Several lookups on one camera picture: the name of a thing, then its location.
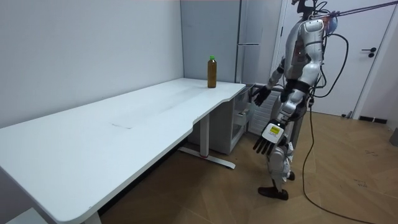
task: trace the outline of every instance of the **cabinet drawer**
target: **cabinet drawer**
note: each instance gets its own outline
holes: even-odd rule
[[[246,103],[242,111],[234,110],[234,124],[245,126],[251,119],[254,110],[251,103]]]

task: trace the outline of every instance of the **yellow label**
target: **yellow label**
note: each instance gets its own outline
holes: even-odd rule
[[[274,133],[274,134],[278,134],[279,131],[280,131],[280,129],[279,129],[279,128],[276,128],[276,127],[272,127],[270,131],[271,131],[272,133]]]

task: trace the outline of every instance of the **baseboard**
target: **baseboard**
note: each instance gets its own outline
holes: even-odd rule
[[[371,118],[367,116],[359,116],[360,121],[369,121],[369,122],[374,122],[374,123],[380,123],[380,124],[387,124],[386,119],[380,119],[380,118]]]

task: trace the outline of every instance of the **brown liquid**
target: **brown liquid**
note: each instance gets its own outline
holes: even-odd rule
[[[217,81],[217,62],[210,59],[207,62],[207,87],[216,88]]]

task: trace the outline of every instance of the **black shoe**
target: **black shoe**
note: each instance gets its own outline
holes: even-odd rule
[[[291,180],[291,181],[296,179],[296,175],[293,173],[293,171],[290,171],[290,175],[289,175],[289,177],[287,179]]]
[[[278,191],[276,187],[259,187],[258,188],[259,194],[269,198],[276,198],[281,200],[288,200],[289,194],[286,190],[282,190],[281,192]]]

